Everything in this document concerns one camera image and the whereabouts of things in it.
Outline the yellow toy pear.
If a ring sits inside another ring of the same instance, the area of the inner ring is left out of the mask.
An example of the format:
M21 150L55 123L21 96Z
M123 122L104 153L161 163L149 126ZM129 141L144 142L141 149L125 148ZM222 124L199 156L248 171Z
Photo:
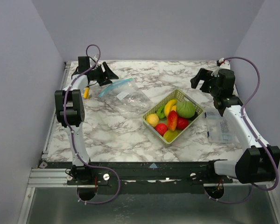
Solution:
M159 117L156 113L149 114L146 118L146 122L152 126L156 127L159 124Z

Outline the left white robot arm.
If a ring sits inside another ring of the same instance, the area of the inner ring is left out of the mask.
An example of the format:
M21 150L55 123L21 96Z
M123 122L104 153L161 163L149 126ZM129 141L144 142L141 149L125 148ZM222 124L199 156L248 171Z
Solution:
M106 62L98 64L98 56L94 58L80 56L69 85L55 91L56 118L66 130L72 152L72 167L68 173L72 180L68 181L68 184L98 186L108 183L103 177L109 178L110 172L101 171L91 165L85 147L83 136L85 110L82 93L89 89L92 81L104 86L112 84L112 80L118 78Z

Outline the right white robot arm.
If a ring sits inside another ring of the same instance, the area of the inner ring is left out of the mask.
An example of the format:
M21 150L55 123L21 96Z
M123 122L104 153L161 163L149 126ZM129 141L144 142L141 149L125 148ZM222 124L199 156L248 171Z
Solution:
M220 68L213 72L201 68L191 79L191 87L195 89L200 81L203 81L200 90L213 97L215 108L227 120L244 150L237 161L211 161L211 168L205 171L206 179L215 183L225 175L240 183L276 181L280 149L271 146L249 124L242 101L233 93L234 71Z

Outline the clear zip top bag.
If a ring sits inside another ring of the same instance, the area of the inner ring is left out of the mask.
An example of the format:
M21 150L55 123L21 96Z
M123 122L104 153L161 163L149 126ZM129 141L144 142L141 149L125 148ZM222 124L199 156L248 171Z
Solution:
M153 106L153 102L133 78L110 84L98 96L116 112L129 119L139 117Z

